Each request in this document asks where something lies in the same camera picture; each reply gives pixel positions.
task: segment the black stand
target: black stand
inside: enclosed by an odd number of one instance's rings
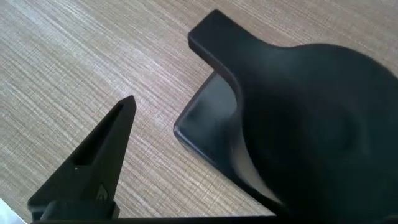
[[[236,99],[227,82],[213,72],[190,100],[174,124],[174,135],[188,150],[194,151],[276,215],[287,215],[277,202],[245,184],[229,160],[229,120],[236,110]]]

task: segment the black base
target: black base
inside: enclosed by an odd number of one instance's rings
[[[183,146],[202,156],[276,215],[287,215],[287,211],[278,203],[245,184],[230,163],[228,121],[235,110],[236,100],[232,89],[213,72],[175,122],[174,135]]]

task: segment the wood grain surface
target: wood grain surface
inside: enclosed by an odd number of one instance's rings
[[[27,199],[134,95],[121,217],[270,214],[172,133],[211,73],[187,33],[215,8],[272,44],[345,45],[398,74],[396,0],[0,0],[0,197],[30,221]]]

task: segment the curved black edge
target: curved black edge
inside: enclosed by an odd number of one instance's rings
[[[218,90],[217,93],[209,89],[209,86],[214,84],[216,84],[216,86],[213,86],[213,88],[216,87],[216,89]],[[203,103],[208,100],[205,95],[225,95],[215,96],[215,98],[217,99],[223,98],[224,104],[227,101],[230,101],[230,98],[233,99],[233,92],[231,90],[227,91],[227,89],[225,89],[225,86],[228,87],[228,84],[225,83],[225,81],[216,72],[213,72],[209,76],[209,78],[206,79],[204,84],[202,84],[200,89],[195,93],[195,95],[181,112],[180,116],[177,118],[176,122],[174,123],[174,136],[184,148],[198,154],[216,170],[221,172],[230,181],[232,181],[239,188],[244,190],[254,200],[257,200],[263,206],[268,208],[274,214],[281,217],[291,217],[292,214],[290,214],[290,212],[288,212],[286,208],[284,208],[277,202],[263,196],[263,194],[259,193],[252,187],[248,186],[248,184],[246,184],[241,178],[239,178],[237,173],[234,171],[232,163],[229,159],[229,136],[226,130],[229,124],[228,121],[223,121],[221,118],[228,116],[227,114],[225,114],[225,112],[229,111],[229,109],[232,110],[229,112],[233,113],[233,110],[235,109],[232,108],[232,105],[225,105],[226,107],[228,107],[228,109],[218,108],[218,117],[215,117],[215,114],[212,114],[212,112],[214,111],[209,110],[209,108],[206,110],[206,114],[196,114],[197,112],[200,112],[200,108],[204,106]],[[207,116],[211,116],[214,120],[209,121],[207,119]],[[207,128],[199,125],[207,122],[214,123],[212,126],[207,126]]]

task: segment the black plastic object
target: black plastic object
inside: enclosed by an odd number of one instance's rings
[[[388,69],[345,47],[267,44],[220,11],[188,41],[231,91],[216,75],[206,81],[175,124],[184,145],[267,207],[271,189],[276,213],[344,223],[398,214]]]
[[[28,201],[33,221],[104,220],[113,201],[136,113],[133,96],[119,101]]]

